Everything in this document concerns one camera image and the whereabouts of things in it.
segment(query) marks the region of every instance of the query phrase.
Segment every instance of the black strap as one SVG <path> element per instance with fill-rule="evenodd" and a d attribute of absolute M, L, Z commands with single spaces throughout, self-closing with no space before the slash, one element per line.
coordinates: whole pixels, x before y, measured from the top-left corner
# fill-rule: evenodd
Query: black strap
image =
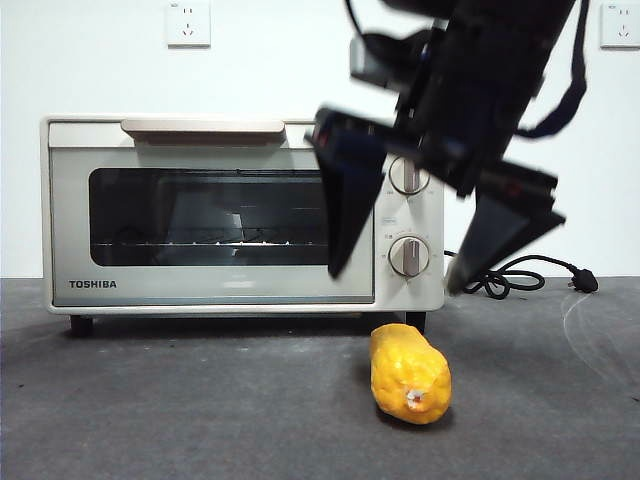
<path fill-rule="evenodd" d="M 580 101 L 587 91 L 586 67 L 584 64 L 584 35 L 589 13 L 589 0 L 582 0 L 580 19 L 573 43 L 573 59 L 571 60 L 571 85 L 562 96 L 562 100 L 547 118 L 532 129 L 518 129 L 516 135 L 525 138 L 540 138 L 555 135 L 566 127 L 575 117 Z"/>

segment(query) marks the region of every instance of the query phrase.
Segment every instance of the oven knob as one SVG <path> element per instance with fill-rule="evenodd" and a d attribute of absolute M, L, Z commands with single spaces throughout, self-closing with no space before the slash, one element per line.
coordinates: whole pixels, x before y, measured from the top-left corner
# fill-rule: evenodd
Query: oven knob
<path fill-rule="evenodd" d="M 429 174 L 416 168 L 412 161 L 396 158 L 389 169 L 391 185 L 404 195 L 415 195 L 429 184 Z"/>
<path fill-rule="evenodd" d="M 391 245 L 389 263 L 396 273 L 416 277 L 429 265 L 429 247 L 419 238 L 400 238 Z"/>

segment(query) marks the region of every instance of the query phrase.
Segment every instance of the glass window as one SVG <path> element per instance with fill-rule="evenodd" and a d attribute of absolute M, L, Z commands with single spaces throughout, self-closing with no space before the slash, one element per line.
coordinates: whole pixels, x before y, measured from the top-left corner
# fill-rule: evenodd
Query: glass window
<path fill-rule="evenodd" d="M 326 265 L 316 170 L 101 168 L 89 178 L 102 266 Z"/>

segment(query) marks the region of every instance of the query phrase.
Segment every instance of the power cord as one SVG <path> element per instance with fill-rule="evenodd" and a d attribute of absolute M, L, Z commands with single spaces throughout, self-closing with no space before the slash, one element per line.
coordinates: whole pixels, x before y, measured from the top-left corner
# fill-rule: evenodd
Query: power cord
<path fill-rule="evenodd" d="M 449 250 L 445 250 L 444 254 L 449 257 L 456 256 L 455 252 Z M 598 290 L 598 281 L 591 270 L 579 269 L 575 265 L 544 255 L 525 255 L 505 263 L 497 270 L 487 270 L 478 277 L 473 278 L 469 285 L 463 289 L 463 292 L 476 293 L 484 287 L 490 298 L 504 300 L 511 290 L 524 290 L 528 292 L 540 290 L 545 285 L 545 279 L 542 275 L 530 270 L 510 270 L 511 267 L 529 260 L 540 260 L 566 268 L 573 274 L 569 286 L 574 287 L 579 292 L 592 293 Z M 532 284 L 515 283 L 507 278 L 513 275 L 533 278 L 536 282 Z"/>
<path fill-rule="evenodd" d="M 349 19 L 351 20 L 351 24 L 353 25 L 353 29 L 356 31 L 359 37 L 364 37 L 362 34 L 362 29 L 358 24 L 358 20 L 356 20 L 356 15 L 353 13 L 353 6 L 351 5 L 351 0 L 345 0 L 345 6 L 347 7 L 347 12 L 349 13 Z"/>

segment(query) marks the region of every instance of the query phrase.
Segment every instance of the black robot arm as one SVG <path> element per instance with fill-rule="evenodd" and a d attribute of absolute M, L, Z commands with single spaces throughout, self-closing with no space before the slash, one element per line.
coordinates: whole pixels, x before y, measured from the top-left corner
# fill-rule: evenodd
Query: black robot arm
<path fill-rule="evenodd" d="M 586 90 L 582 0 L 574 81 L 538 127 L 518 124 L 537 94 L 544 68 L 575 0 L 384 0 L 439 20 L 405 39 L 360 31 L 351 73 L 399 92 L 394 125 L 323 108 L 309 140 L 328 203 L 329 271 L 339 275 L 382 184 L 389 153 L 412 160 L 467 196 L 476 213 L 450 265 L 447 288 L 460 292 L 479 272 L 564 222 L 552 211 L 555 177 L 503 159 L 513 137 L 552 135 L 575 115 Z"/>

